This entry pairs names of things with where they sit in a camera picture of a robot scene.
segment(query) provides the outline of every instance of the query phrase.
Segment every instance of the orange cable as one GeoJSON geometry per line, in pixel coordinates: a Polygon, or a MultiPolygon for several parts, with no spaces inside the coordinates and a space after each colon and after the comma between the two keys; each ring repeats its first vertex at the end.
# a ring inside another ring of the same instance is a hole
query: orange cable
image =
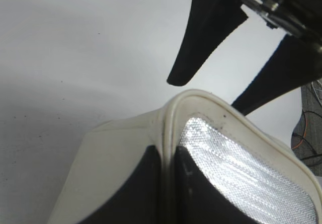
{"type": "MultiPolygon", "coordinates": [[[[306,137],[306,130],[307,130],[307,124],[308,124],[308,120],[306,120],[306,123],[305,123],[305,128],[304,128],[304,134],[303,134],[303,138],[306,137]]],[[[303,143],[304,139],[302,139],[296,146],[294,146],[292,149],[296,149],[298,147],[301,146],[301,144],[303,143]]]]}

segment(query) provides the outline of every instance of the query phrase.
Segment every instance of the black panel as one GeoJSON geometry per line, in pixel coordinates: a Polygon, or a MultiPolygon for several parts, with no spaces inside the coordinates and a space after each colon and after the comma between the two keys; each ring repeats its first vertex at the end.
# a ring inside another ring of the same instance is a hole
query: black panel
{"type": "Polygon", "coordinates": [[[125,184],[80,224],[158,223],[159,183],[160,156],[155,146],[149,146],[125,184]]]}
{"type": "Polygon", "coordinates": [[[177,147],[175,176],[179,224],[258,224],[210,184],[184,147],[177,147]]]}
{"type": "Polygon", "coordinates": [[[246,19],[240,0],[192,0],[186,33],[168,83],[183,86],[246,19]]]}
{"type": "Polygon", "coordinates": [[[286,35],[279,47],[232,106],[247,115],[269,101],[322,77],[322,54],[286,35]]]}

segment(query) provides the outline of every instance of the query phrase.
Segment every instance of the cable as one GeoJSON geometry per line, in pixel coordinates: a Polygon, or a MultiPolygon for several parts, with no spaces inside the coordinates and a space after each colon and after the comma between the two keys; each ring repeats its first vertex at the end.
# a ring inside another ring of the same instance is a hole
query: cable
{"type": "Polygon", "coordinates": [[[315,90],[315,88],[314,88],[314,85],[313,85],[313,82],[311,82],[311,88],[312,88],[312,90],[314,91],[314,96],[315,96],[315,98],[316,98],[316,100],[317,100],[317,102],[319,103],[319,105],[322,107],[322,102],[321,102],[321,100],[320,100],[320,98],[318,97],[318,94],[317,94],[317,92],[316,92],[316,90],[315,90]]]}
{"type": "Polygon", "coordinates": [[[304,114],[305,113],[313,113],[313,114],[315,114],[316,116],[318,116],[318,117],[320,117],[322,119],[322,115],[320,115],[320,114],[318,114],[316,112],[313,112],[313,111],[305,111],[304,114]]]}
{"type": "MultiPolygon", "coordinates": [[[[309,159],[314,159],[314,158],[318,158],[318,157],[322,157],[322,154],[308,156],[308,157],[305,157],[305,158],[301,158],[300,160],[303,161],[303,160],[309,160],[309,159]]],[[[317,161],[317,162],[315,162],[313,164],[306,164],[306,166],[314,167],[314,166],[317,166],[317,165],[320,165],[320,164],[322,164],[322,159],[320,159],[319,161],[317,161]]]]}
{"type": "Polygon", "coordinates": [[[305,142],[307,143],[307,145],[309,146],[309,148],[311,149],[312,153],[313,153],[314,155],[317,155],[317,151],[313,148],[312,144],[311,144],[309,141],[307,141],[304,137],[302,137],[301,135],[299,135],[299,134],[297,134],[297,133],[293,133],[292,135],[293,135],[294,137],[299,137],[299,138],[301,138],[301,139],[302,139],[302,141],[305,141],[305,142]]]}
{"type": "Polygon", "coordinates": [[[304,158],[301,158],[300,160],[303,161],[303,160],[309,160],[309,159],[314,159],[314,158],[318,158],[318,157],[322,157],[322,154],[317,154],[317,155],[304,157],[304,158]]]}
{"type": "Polygon", "coordinates": [[[316,82],[320,85],[320,87],[322,88],[322,83],[319,80],[316,80],[316,82]]]}
{"type": "Polygon", "coordinates": [[[307,120],[307,118],[306,118],[306,115],[305,115],[305,112],[302,110],[302,115],[303,115],[303,117],[304,117],[304,123],[305,123],[305,125],[304,125],[304,131],[303,131],[303,134],[302,134],[302,139],[301,139],[301,141],[296,145],[296,146],[294,146],[293,148],[292,148],[292,150],[294,150],[294,149],[296,149],[296,148],[298,148],[298,147],[300,147],[301,146],[301,144],[303,143],[303,141],[304,141],[304,139],[305,139],[305,137],[306,137],[306,131],[307,131],[307,125],[308,125],[308,120],[307,120]]]}

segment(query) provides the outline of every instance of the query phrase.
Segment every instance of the white table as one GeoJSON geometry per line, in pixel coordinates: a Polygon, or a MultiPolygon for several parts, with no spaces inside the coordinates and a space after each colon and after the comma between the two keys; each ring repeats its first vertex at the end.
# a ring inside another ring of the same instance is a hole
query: white table
{"type": "MultiPolygon", "coordinates": [[[[166,79],[189,9],[190,0],[0,0],[1,224],[46,222],[85,131],[184,89],[231,103],[284,35],[251,17],[176,88],[166,79]]],[[[297,89],[249,118],[290,145],[300,114],[297,89]]]]}

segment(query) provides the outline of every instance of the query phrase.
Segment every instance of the silver reflective lining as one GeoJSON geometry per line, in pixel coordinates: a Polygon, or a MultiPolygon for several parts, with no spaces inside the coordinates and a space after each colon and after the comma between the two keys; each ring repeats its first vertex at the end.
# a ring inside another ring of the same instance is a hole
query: silver reflective lining
{"type": "Polygon", "coordinates": [[[317,223],[314,203],[301,187],[203,119],[186,123],[180,146],[210,183],[250,218],[267,224],[317,223]]]}

